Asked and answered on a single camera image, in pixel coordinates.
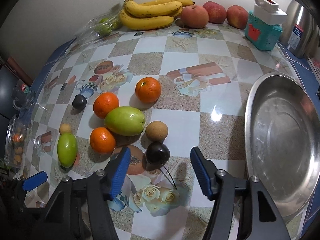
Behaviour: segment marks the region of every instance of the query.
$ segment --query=plastic bag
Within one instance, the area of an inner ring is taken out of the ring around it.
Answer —
[[[101,14],[92,20],[90,20],[77,34],[77,42],[79,45],[86,44],[91,41],[95,41],[104,38],[113,30],[116,30],[122,26],[119,19],[119,12],[122,7],[113,8],[113,10]]]

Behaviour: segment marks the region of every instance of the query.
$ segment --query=orange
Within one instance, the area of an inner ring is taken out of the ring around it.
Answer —
[[[161,95],[161,85],[153,77],[140,79],[136,85],[136,96],[143,103],[153,103]]]
[[[90,135],[90,145],[100,154],[112,152],[116,147],[116,140],[105,127],[94,129]]]
[[[119,99],[110,92],[101,94],[93,103],[93,111],[101,119],[104,119],[109,112],[117,107],[119,107]]]

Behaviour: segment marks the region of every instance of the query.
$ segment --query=table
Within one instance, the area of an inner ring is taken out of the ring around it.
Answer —
[[[105,167],[108,156],[91,149],[89,136],[94,128],[103,126],[92,104],[99,93],[111,91],[118,96],[120,106],[139,108],[146,124],[155,120],[167,124],[169,134],[164,144],[171,157],[166,167],[178,188],[175,191],[160,171],[128,174],[122,189],[124,208],[111,211],[119,239],[202,239],[213,202],[201,193],[191,167],[190,149],[199,146],[218,169],[243,178],[244,111],[252,84],[274,71],[299,82],[298,76],[278,45],[271,52],[259,51],[242,30],[225,23],[209,23],[200,30],[177,25],[145,32],[121,28],[118,33],[84,46],[74,41],[50,70],[37,100],[46,107],[47,115],[41,109],[33,110],[30,138],[48,133],[51,139],[45,144],[46,151],[38,151],[29,141],[23,157],[28,176],[43,170],[48,181],[28,194],[26,204],[34,207],[47,203],[65,174],[80,179]],[[113,68],[97,73],[97,65],[105,61],[111,61]],[[145,76],[158,79],[162,86],[161,97],[154,105],[141,103],[134,94],[136,83]],[[79,113],[71,104],[88,86],[94,93]],[[60,167],[57,157],[61,123],[71,125],[80,157],[67,170]],[[117,146],[133,144],[143,152],[150,143],[144,132],[135,137],[116,136],[116,141]],[[158,189],[154,185],[160,187],[162,196],[174,194],[175,204],[145,200],[143,189]],[[230,239],[236,239],[238,211],[236,200]],[[88,223],[86,207],[83,216]],[[305,210],[288,224],[292,239],[300,233],[304,216]]]

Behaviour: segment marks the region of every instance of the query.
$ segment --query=small round tan fruit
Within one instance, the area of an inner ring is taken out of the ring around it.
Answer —
[[[146,127],[146,136],[150,141],[163,142],[168,136],[168,127],[161,121],[153,121]]]
[[[15,150],[14,150],[14,153],[15,154],[22,154],[22,152],[23,152],[23,149],[22,149],[22,147],[20,146],[20,147],[18,147],[18,148],[16,148]]]
[[[16,161],[16,162],[18,162],[18,163],[21,163],[21,160],[22,160],[22,158],[21,158],[21,156],[20,155],[15,155],[14,156],[14,160]]]
[[[60,128],[59,128],[59,133],[60,133],[60,134],[72,133],[72,132],[71,132],[71,125],[68,124],[68,123],[62,123],[62,124],[60,125]]]

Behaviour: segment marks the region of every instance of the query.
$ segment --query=banana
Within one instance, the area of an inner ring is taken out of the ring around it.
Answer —
[[[192,0],[154,0],[154,1],[150,1],[150,2],[145,2],[145,3],[141,3],[140,5],[158,5],[158,4],[162,4],[162,3],[168,3],[168,2],[182,2],[182,6],[188,6],[188,5],[193,5],[195,4],[194,1]]]
[[[173,13],[171,13],[171,14],[168,14],[168,16],[171,16],[171,17],[177,17],[177,16],[179,16],[179,15],[181,14],[181,12],[182,12],[182,8],[180,8],[180,9],[178,9],[178,10],[174,11],[174,12],[173,12]]]
[[[170,16],[157,16],[151,18],[134,18],[124,9],[119,14],[120,21],[124,26],[133,30],[151,30],[170,25],[174,18]]]
[[[168,3],[163,3],[163,4],[158,4],[158,5],[139,5],[133,0],[128,0],[124,8],[128,11],[133,16],[139,17],[139,18],[148,18],[148,17],[157,17],[157,16],[163,16],[163,15],[168,15],[179,8],[181,8],[182,3],[173,1],[173,2],[168,2]]]

